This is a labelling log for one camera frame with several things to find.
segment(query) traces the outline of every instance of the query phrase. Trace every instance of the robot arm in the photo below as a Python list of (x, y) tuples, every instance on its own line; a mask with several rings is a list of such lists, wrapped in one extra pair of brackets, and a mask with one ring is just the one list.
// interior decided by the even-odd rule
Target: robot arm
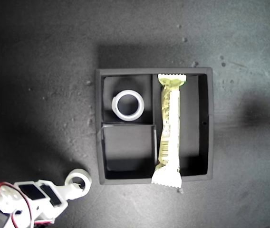
[[(82, 186), (75, 178), (81, 180)], [(82, 169), (73, 170), (64, 186), (48, 180), (0, 183), (0, 228), (32, 228), (54, 223), (68, 206), (67, 200), (85, 196), (91, 183), (90, 175)]]

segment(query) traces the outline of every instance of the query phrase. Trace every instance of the black tray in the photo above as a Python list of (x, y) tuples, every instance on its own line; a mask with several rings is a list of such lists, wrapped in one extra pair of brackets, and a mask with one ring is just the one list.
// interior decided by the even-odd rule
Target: black tray
[[(99, 69), (96, 71), (96, 147), (100, 184), (151, 183), (162, 132), (158, 74), (186, 74), (180, 87), (180, 173), (183, 181), (212, 178), (211, 68)], [(120, 91), (137, 91), (142, 116), (120, 120), (111, 103)]]

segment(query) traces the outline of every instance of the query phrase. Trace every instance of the gray concrete floor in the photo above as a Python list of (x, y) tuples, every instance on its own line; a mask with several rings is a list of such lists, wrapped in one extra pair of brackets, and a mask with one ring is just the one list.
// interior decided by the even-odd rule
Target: gray concrete floor
[[(213, 179), (101, 186), (94, 70), (213, 68)], [(54, 227), (270, 228), (270, 1), (2, 1), (0, 181), (93, 186)]]

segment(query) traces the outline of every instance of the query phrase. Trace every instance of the white ring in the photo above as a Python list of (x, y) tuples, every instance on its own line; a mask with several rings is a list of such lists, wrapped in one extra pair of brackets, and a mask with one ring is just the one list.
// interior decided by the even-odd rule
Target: white ring
[[(124, 115), (118, 109), (118, 102), (125, 95), (131, 95), (131, 96), (135, 97), (137, 99), (137, 101), (138, 101), (138, 108), (137, 108), (136, 112), (134, 112), (131, 115)], [(145, 109), (145, 103), (144, 103), (143, 98), (140, 96), (139, 93), (137, 93), (134, 90), (123, 90), (120, 93), (118, 93), (117, 96), (115, 96), (113, 98), (113, 101), (112, 101), (112, 110), (113, 110), (113, 112), (120, 119), (122, 119), (124, 121), (133, 121), (133, 120), (138, 119), (142, 115), (142, 113), (144, 112), (144, 109)]]
[(88, 193), (88, 191), (90, 190), (91, 185), (92, 185), (91, 176), (88, 174), (87, 171), (85, 171), (83, 169), (75, 169), (69, 173), (69, 175), (65, 179), (64, 185), (69, 185), (69, 184), (73, 183), (73, 178), (75, 178), (75, 177), (79, 177), (84, 181), (85, 187), (84, 187), (82, 193), (80, 194), (80, 197), (85, 196)]

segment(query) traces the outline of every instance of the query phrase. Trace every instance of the snack bar wrapper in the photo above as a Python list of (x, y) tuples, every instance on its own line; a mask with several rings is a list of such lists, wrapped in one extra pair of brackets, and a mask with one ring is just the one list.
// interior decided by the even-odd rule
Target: snack bar wrapper
[(162, 118), (163, 131), (160, 139), (159, 164), (156, 165), (152, 183), (181, 188), (182, 177), (179, 173), (179, 87), (187, 79), (186, 75), (159, 74), (163, 85)]

